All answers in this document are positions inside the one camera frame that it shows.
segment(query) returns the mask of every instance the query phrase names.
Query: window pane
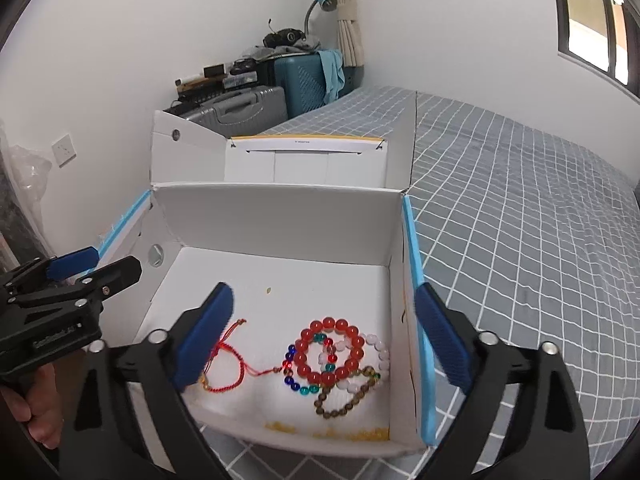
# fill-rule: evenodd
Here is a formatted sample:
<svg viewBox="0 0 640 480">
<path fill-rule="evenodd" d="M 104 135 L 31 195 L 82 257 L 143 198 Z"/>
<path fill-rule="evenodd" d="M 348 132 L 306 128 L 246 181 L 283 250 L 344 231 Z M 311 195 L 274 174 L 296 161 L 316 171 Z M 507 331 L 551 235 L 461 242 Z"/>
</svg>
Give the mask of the window pane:
<svg viewBox="0 0 640 480">
<path fill-rule="evenodd" d="M 624 0 L 611 0 L 613 21 L 616 24 L 616 79 L 626 85 L 629 80 L 629 67 L 626 54 L 625 15 L 622 12 L 624 2 Z"/>
<path fill-rule="evenodd" d="M 569 50 L 598 68 L 609 70 L 607 18 L 602 0 L 567 0 Z"/>
</svg>

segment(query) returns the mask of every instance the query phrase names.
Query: gray suitcase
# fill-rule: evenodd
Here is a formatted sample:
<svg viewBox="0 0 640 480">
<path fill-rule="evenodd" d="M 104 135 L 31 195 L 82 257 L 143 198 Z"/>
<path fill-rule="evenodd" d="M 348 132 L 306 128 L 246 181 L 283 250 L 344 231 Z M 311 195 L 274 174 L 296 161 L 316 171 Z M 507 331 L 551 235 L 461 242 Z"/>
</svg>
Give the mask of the gray suitcase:
<svg viewBox="0 0 640 480">
<path fill-rule="evenodd" d="M 181 117 L 228 139 L 259 134 L 283 123 L 287 104 L 281 87 L 257 86 L 222 94 Z"/>
</svg>

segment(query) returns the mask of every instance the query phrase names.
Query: human hand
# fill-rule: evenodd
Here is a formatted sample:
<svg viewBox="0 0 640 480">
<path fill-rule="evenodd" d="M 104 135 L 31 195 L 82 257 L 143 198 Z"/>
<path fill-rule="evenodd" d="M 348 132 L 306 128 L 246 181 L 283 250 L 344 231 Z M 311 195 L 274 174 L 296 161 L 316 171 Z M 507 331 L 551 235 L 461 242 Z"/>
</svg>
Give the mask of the human hand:
<svg viewBox="0 0 640 480">
<path fill-rule="evenodd" d="M 28 422 L 27 428 L 34 440 L 47 449 L 58 447 L 63 420 L 53 364 L 36 370 L 33 386 L 25 399 L 5 386 L 0 386 L 0 393 L 15 420 Z"/>
</svg>

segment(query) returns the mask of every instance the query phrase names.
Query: white wall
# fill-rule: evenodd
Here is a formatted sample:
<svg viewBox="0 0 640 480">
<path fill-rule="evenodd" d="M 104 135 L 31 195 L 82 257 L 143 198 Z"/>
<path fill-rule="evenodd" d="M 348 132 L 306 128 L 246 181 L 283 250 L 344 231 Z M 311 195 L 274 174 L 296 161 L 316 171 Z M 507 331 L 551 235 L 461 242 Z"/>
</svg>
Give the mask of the white wall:
<svg viewBox="0 0 640 480">
<path fill-rule="evenodd" d="M 64 253 L 96 242 L 148 187 L 152 113 L 173 81 L 231 61 L 274 28 L 302 28 L 311 0 L 33 0 L 0 53 L 0 119 L 10 144 L 39 150 L 70 133 L 54 166 L 44 235 Z M 312 32 L 335 41 L 335 13 Z"/>
<path fill-rule="evenodd" d="M 358 0 L 365 83 L 459 99 L 640 178 L 640 104 L 558 56 L 556 0 Z"/>
</svg>

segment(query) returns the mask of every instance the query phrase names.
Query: window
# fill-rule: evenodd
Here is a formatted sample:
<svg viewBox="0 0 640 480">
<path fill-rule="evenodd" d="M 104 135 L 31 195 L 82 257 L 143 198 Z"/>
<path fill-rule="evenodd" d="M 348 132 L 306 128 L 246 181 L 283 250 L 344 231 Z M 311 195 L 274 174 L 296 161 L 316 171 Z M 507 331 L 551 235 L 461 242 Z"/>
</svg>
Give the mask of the window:
<svg viewBox="0 0 640 480">
<path fill-rule="evenodd" d="M 625 0 L 556 0 L 558 48 L 640 95 L 638 17 Z"/>
</svg>

